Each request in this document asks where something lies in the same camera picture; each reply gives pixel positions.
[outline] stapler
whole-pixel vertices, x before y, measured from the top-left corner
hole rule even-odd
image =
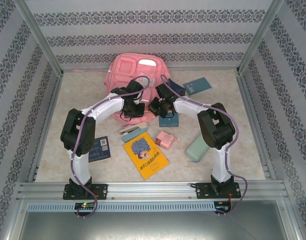
[[[133,138],[141,135],[143,132],[147,131],[147,122],[141,122],[132,126],[128,126],[119,131],[122,135],[123,142],[127,143]]]

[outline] black mounting plate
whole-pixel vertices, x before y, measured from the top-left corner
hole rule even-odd
[[[237,182],[232,183],[232,186],[221,192],[220,195],[216,195],[211,187],[211,182],[199,182],[192,183],[191,187],[196,189],[197,199],[227,199],[229,198],[229,193],[231,193],[232,199],[240,199],[241,191],[239,184]]]
[[[106,200],[107,197],[107,184],[94,184],[91,185],[91,191],[96,194],[98,200]],[[72,195],[71,185],[66,184],[63,193],[64,200],[93,200],[94,197],[89,194],[86,198],[81,198],[80,196]]]

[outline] dark blue notebook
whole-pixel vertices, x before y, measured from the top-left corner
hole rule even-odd
[[[109,159],[111,157],[111,152],[109,150],[108,138],[107,136],[102,136],[96,138],[94,141],[94,146],[89,151],[88,162],[94,162],[98,160]]]
[[[183,86],[186,88],[186,92],[189,96],[212,89],[211,85],[204,77],[185,83]]]

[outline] teal notebook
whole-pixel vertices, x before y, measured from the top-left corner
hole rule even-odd
[[[211,85],[204,77],[187,82],[183,84],[183,86],[186,89],[189,96],[212,89]]]

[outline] robotic arm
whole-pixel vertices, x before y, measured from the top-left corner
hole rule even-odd
[[[74,146],[77,142],[77,136],[80,131],[79,126],[81,121],[92,109],[92,112],[88,114],[83,125],[83,130],[80,135],[79,144],[77,146],[76,155],[71,158],[73,161],[73,168],[75,174],[73,174],[69,180],[71,190],[75,196],[80,196],[81,199],[88,197],[88,192],[83,189],[76,178],[91,189],[91,175],[88,169],[88,153],[94,145],[95,139],[95,125],[106,119],[111,114],[120,110],[127,110],[134,116],[140,116],[144,111],[144,106],[138,106],[134,103],[134,98],[137,97],[119,97],[125,93],[134,93],[136,90],[143,89],[143,86],[132,80],[130,84],[125,88],[116,88],[102,101],[97,104],[78,111],[72,109],[69,111],[66,122],[64,124],[63,131],[61,133],[61,141],[64,143],[64,147],[68,150],[68,154],[71,158]],[[227,172],[225,168],[225,150],[228,144],[233,140],[235,134],[235,128],[230,119],[224,114],[210,110],[206,106],[199,106],[182,98],[178,98],[174,93],[165,89],[165,85],[159,85],[156,87],[160,99],[155,98],[149,110],[155,115],[164,116],[167,111],[176,111],[181,114],[186,114],[192,118],[198,119],[203,139],[207,145],[213,148],[213,160],[214,168],[212,179],[212,189],[219,195],[222,191],[227,189],[233,182],[233,177]],[[226,111],[221,103],[212,105],[215,108]],[[230,154],[228,150],[228,167],[230,165]]]

